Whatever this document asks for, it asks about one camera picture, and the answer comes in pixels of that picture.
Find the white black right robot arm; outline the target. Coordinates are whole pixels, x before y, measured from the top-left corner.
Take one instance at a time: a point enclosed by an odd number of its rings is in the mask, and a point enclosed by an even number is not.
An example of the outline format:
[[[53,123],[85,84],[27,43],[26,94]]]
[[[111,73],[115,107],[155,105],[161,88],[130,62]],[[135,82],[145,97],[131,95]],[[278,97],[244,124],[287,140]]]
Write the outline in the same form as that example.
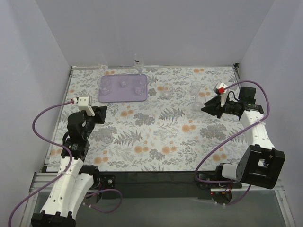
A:
[[[212,181],[233,181],[272,189],[282,170],[285,154],[275,148],[269,139],[261,119],[264,111],[255,100],[253,87],[241,87],[238,99],[232,101],[222,83],[214,88],[216,96],[205,103],[203,112],[220,118],[223,114],[238,116],[248,144],[239,163],[221,163],[217,166]]]

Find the tall clear champagne flute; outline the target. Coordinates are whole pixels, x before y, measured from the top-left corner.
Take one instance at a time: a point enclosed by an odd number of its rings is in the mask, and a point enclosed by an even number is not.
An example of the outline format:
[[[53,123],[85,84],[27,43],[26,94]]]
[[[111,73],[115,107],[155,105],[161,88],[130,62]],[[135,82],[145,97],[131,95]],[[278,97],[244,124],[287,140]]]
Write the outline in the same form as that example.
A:
[[[138,71],[140,78],[142,78],[142,71],[144,68],[143,55],[141,53],[136,53],[134,55],[134,66]]]

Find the short clear tumbler glass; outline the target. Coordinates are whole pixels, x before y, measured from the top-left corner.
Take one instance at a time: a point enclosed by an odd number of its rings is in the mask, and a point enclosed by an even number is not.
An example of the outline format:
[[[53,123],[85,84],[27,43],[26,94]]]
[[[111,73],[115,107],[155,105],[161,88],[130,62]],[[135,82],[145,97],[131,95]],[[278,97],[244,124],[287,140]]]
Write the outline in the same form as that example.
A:
[[[173,93],[173,86],[170,83],[166,83],[163,86],[163,91],[162,91],[163,97],[168,99],[171,97],[172,93]]]

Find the clear stemmed wine glass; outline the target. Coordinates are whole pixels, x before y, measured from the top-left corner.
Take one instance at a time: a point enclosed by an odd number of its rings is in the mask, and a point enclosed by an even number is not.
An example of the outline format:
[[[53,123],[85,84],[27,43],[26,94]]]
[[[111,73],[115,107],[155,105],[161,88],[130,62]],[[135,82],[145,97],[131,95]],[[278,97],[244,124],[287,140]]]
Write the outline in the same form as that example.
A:
[[[102,53],[97,54],[97,63],[99,73],[101,76],[103,76],[108,69],[108,62]]]

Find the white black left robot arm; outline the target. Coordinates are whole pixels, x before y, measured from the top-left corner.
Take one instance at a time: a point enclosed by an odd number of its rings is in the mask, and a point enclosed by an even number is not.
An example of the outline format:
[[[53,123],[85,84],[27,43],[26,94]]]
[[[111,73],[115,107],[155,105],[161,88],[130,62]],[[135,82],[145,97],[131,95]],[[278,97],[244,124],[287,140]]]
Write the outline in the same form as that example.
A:
[[[100,185],[96,166],[84,165],[89,136],[97,124],[104,124],[106,106],[89,107],[68,117],[67,132],[62,139],[60,169],[50,195],[39,213],[33,214],[34,227],[74,227],[76,214],[91,188]]]

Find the clear ribbed tumbler glass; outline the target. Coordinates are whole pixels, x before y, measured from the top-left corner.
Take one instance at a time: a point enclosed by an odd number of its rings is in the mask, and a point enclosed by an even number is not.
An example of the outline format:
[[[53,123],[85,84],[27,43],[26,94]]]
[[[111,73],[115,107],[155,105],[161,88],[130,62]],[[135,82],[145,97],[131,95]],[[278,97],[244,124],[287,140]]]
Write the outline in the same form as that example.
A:
[[[107,75],[102,76],[98,79],[97,85],[99,87],[99,91],[101,95],[108,96],[111,93],[111,78]]]

